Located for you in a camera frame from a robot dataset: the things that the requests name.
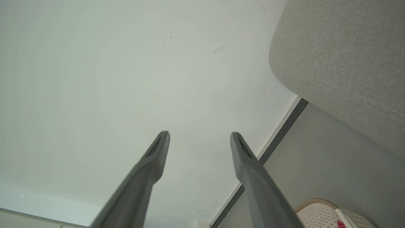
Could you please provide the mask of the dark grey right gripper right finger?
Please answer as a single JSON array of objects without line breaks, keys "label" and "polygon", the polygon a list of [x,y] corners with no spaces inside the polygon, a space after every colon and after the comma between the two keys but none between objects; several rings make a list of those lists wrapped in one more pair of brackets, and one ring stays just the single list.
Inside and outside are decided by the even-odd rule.
[{"label": "dark grey right gripper right finger", "polygon": [[238,132],[230,146],[237,179],[245,188],[254,228],[303,228],[282,192]]}]

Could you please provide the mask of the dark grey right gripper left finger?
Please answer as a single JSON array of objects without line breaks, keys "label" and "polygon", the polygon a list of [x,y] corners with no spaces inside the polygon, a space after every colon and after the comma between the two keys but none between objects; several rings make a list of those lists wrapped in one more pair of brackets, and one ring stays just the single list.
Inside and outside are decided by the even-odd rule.
[{"label": "dark grey right gripper left finger", "polygon": [[163,175],[169,144],[169,132],[161,131],[96,216],[92,228],[143,227],[153,185]]}]

